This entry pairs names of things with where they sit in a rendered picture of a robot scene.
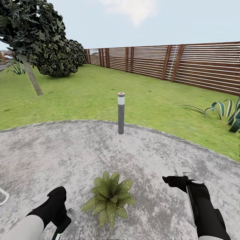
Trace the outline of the insectifuge atomizer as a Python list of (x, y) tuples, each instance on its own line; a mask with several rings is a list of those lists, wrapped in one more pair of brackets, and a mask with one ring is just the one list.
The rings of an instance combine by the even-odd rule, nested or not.
[(53, 235), (52, 240), (60, 240), (61, 237), (62, 237), (62, 234), (63, 234), (63, 232), (60, 231), (59, 228), (56, 228), (56, 231), (55, 231), (55, 233), (54, 233), (54, 235)]

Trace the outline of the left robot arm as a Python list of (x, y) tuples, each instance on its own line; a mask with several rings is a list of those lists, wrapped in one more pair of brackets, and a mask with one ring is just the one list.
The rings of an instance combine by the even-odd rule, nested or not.
[(66, 189), (63, 186), (53, 189), (1, 240), (38, 240), (50, 222), (64, 232), (71, 223), (68, 214), (75, 218), (80, 216), (79, 208), (72, 203), (65, 206), (65, 201)]

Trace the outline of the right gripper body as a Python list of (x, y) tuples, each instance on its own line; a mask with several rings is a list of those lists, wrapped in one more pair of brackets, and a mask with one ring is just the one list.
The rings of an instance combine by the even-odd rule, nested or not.
[(188, 177), (187, 176), (182, 176), (182, 177), (167, 176), (168, 183), (165, 182), (165, 184), (168, 184), (169, 187), (178, 187), (179, 189), (181, 189), (180, 183), (183, 179), (188, 179)]

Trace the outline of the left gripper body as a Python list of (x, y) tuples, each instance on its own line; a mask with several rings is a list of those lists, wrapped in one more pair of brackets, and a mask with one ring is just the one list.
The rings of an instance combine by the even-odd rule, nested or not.
[(58, 215), (58, 216), (53, 216), (51, 222), (60, 229), (60, 231), (64, 232), (65, 229), (70, 225), (71, 223), (71, 218), (67, 216), (66, 213), (66, 208), (64, 211)]

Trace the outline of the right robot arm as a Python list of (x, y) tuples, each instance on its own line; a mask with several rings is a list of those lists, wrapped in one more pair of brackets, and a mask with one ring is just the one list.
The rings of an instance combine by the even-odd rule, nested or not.
[(175, 176), (162, 176), (163, 181), (169, 187), (178, 187), (187, 193), (198, 240), (231, 240), (221, 212), (214, 209), (210, 201), (206, 185), (183, 176), (183, 173), (191, 172), (188, 167), (176, 167), (174, 171)]

